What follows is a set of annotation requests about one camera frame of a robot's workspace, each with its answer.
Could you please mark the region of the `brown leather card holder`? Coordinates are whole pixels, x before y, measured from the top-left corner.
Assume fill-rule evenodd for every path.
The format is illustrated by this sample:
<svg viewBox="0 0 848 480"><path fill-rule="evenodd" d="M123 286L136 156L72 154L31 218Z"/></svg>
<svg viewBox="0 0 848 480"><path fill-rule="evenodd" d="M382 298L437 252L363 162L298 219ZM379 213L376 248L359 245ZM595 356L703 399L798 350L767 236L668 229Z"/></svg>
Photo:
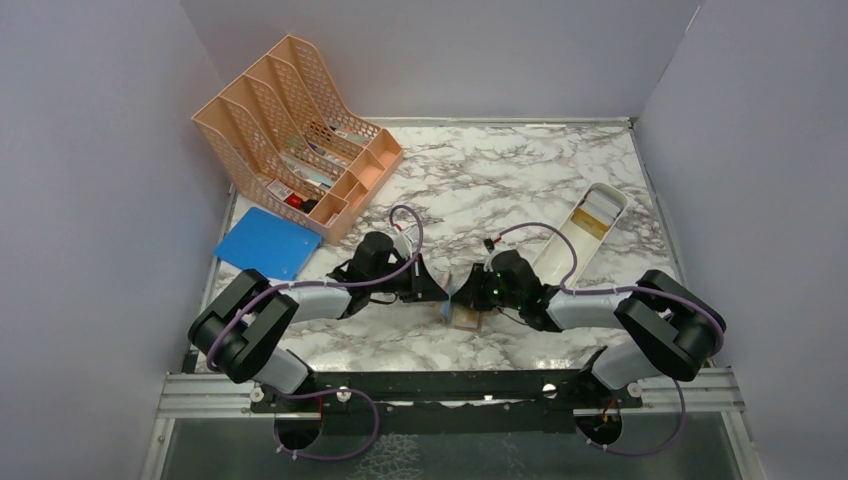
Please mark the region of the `brown leather card holder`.
<svg viewBox="0 0 848 480"><path fill-rule="evenodd" d="M482 330L481 313L454 303L453 295L459 290L460 285L454 279L454 275L448 271L442 281L443 290L448 294L448 299L438 303L436 310L443 323L453 329L479 333Z"/></svg>

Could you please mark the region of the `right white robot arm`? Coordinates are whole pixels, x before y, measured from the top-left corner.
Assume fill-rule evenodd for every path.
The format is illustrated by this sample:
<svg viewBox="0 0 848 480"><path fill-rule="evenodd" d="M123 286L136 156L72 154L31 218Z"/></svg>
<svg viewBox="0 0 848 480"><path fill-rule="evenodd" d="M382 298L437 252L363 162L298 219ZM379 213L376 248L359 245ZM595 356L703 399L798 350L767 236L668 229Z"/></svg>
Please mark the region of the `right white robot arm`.
<svg viewBox="0 0 848 480"><path fill-rule="evenodd" d="M649 270L634 285L575 290L543 283L515 250L475 264L450 300L479 312L514 310L537 331L625 330L627 340L594 353L581 369L577 393L592 407L644 378L693 380L721 350L726 331L716 311L662 271Z"/></svg>

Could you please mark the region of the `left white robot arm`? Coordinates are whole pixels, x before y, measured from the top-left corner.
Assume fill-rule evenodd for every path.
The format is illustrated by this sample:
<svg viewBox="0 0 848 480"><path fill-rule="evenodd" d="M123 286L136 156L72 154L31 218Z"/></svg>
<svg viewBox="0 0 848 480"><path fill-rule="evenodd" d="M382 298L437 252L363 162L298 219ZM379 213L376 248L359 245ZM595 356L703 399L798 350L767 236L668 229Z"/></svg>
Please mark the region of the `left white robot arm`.
<svg viewBox="0 0 848 480"><path fill-rule="evenodd" d="M298 411L313 401L313 370L280 347L285 331L293 323L349 318L375 293L403 303L449 298L404 235L372 231L328 279L272 286L257 270L242 271L194 320L187 337L231 381L268 385L285 407Z"/></svg>

